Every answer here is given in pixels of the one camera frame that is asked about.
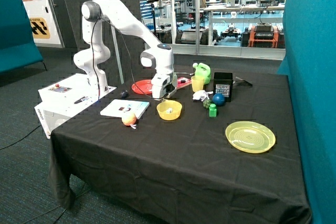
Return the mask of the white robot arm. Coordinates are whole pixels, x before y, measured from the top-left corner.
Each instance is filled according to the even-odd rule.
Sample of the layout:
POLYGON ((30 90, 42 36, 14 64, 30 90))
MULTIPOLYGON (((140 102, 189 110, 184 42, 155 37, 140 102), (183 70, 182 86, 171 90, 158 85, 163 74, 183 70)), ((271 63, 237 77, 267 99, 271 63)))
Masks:
POLYGON ((102 22, 107 21, 123 35, 143 39, 149 49, 140 55, 142 66, 153 68, 156 74, 151 80, 152 97, 170 98, 177 90, 177 75, 171 46, 161 43, 157 37, 120 0, 86 1, 81 7, 82 34, 88 49, 74 55, 76 66, 85 71, 89 89, 97 98, 108 93, 107 77, 98 64, 110 58, 110 50, 102 40, 102 22))

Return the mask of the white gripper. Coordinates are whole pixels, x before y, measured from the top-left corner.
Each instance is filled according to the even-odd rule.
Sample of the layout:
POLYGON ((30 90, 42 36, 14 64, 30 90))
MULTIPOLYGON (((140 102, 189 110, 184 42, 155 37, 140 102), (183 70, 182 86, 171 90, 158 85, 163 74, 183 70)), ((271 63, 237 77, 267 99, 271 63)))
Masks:
POLYGON ((156 73, 151 80, 152 97, 157 101, 164 101, 164 98, 171 98, 177 91, 177 75, 156 73))

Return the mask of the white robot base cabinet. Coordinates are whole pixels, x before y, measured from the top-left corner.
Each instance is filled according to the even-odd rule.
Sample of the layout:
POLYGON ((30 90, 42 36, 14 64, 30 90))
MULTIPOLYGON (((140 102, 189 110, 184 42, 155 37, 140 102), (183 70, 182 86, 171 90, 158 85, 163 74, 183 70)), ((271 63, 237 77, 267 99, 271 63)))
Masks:
POLYGON ((100 95, 97 95, 89 85, 87 75, 81 73, 76 73, 38 90, 41 103, 35 106, 35 112, 46 137, 50 138, 52 130, 113 90, 115 90, 115 87, 108 86, 102 89, 100 95), (89 97, 89 99, 79 104, 74 104, 75 101, 82 97, 89 97))

